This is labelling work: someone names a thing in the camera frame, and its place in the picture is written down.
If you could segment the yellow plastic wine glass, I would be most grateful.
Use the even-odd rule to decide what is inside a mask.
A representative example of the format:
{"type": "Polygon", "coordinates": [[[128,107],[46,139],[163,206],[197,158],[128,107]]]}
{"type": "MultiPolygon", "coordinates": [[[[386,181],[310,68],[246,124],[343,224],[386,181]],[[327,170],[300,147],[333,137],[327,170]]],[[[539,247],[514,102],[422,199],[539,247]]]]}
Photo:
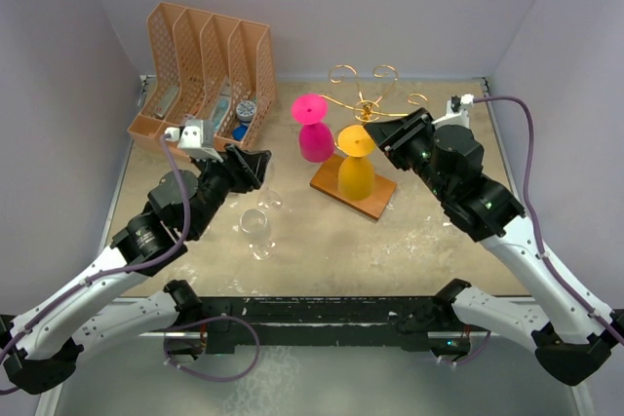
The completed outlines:
{"type": "Polygon", "coordinates": [[[338,170],[338,191],[353,201],[368,198],[374,188],[374,168],[369,154],[375,144],[361,125],[343,129],[337,138],[339,150],[346,155],[338,170]]]}

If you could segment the pink plastic wine glass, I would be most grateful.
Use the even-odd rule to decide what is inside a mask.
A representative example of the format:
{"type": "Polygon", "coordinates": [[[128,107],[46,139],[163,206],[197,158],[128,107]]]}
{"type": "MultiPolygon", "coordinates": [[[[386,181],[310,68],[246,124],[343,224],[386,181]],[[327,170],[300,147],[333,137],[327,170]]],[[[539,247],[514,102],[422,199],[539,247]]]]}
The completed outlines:
{"type": "Polygon", "coordinates": [[[320,95],[301,95],[292,104],[292,117],[301,124],[300,152],[308,162],[323,163],[334,152],[332,132],[323,122],[327,113],[328,103],[320,95]]]}

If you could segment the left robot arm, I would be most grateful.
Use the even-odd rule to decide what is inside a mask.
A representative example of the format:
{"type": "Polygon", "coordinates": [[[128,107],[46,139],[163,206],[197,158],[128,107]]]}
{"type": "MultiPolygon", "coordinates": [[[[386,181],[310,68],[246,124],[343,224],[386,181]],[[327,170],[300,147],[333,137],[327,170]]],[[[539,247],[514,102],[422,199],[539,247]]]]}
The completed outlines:
{"type": "Polygon", "coordinates": [[[261,188],[272,155],[228,144],[196,172],[175,163],[147,195],[141,213],[73,280],[18,316],[1,318],[1,364],[11,388],[40,395],[67,380],[79,362],[150,331],[189,330],[208,321],[186,281],[171,281],[123,312],[105,307],[157,275],[199,240],[231,193],[261,188]]]}

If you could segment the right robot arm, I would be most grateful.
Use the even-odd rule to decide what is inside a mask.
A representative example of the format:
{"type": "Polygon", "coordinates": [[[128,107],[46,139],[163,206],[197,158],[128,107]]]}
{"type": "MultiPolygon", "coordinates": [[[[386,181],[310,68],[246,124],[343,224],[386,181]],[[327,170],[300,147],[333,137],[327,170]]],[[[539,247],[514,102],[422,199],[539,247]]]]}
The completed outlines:
{"type": "Polygon", "coordinates": [[[420,177],[451,224],[500,260],[535,301],[520,306],[454,280],[436,295],[435,322],[444,329],[475,325],[509,339],[571,387],[595,373],[623,333],[622,311],[584,287],[555,254],[539,252],[524,207],[484,174],[485,150],[472,131],[437,126],[424,109],[364,129],[395,168],[420,177]]]}

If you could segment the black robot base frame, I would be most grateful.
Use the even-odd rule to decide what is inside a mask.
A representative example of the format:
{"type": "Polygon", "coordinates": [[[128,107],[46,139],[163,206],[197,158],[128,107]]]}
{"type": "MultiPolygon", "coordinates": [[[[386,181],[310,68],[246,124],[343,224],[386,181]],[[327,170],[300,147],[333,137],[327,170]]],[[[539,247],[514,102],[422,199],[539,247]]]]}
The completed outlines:
{"type": "Polygon", "coordinates": [[[226,297],[204,296],[202,307],[166,330],[206,325],[208,354],[239,346],[391,347],[408,352],[468,350],[464,333],[483,329],[461,322],[435,296],[226,297]]]}

